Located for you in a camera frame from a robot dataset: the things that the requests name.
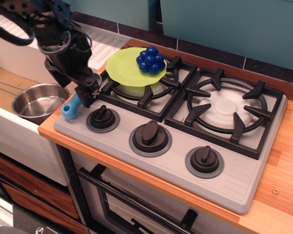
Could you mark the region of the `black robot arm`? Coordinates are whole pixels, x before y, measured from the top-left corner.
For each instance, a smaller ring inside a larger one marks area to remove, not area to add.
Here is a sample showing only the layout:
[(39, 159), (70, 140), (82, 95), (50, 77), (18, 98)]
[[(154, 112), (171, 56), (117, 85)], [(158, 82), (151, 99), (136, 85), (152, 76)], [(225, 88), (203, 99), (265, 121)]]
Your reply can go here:
[(100, 75), (88, 67), (92, 55), (89, 34), (72, 20), (70, 4), (63, 0), (0, 0), (0, 15), (27, 35), (19, 38), (0, 26), (0, 38), (16, 46), (37, 40), (44, 65), (61, 87), (70, 82), (86, 108), (96, 100)]

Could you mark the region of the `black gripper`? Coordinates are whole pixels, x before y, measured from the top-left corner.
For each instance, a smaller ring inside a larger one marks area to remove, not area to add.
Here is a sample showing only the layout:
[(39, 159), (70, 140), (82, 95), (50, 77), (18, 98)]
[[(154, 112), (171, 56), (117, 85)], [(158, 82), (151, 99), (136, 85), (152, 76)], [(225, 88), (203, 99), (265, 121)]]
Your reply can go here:
[(63, 33), (62, 41), (56, 45), (39, 44), (40, 51), (45, 55), (45, 68), (55, 81), (62, 87), (71, 82), (78, 85), (75, 88), (82, 105), (89, 108), (100, 95), (98, 83), (82, 86), (87, 78), (91, 78), (93, 71), (88, 67), (88, 60), (92, 55), (91, 46), (85, 34), (80, 32)]

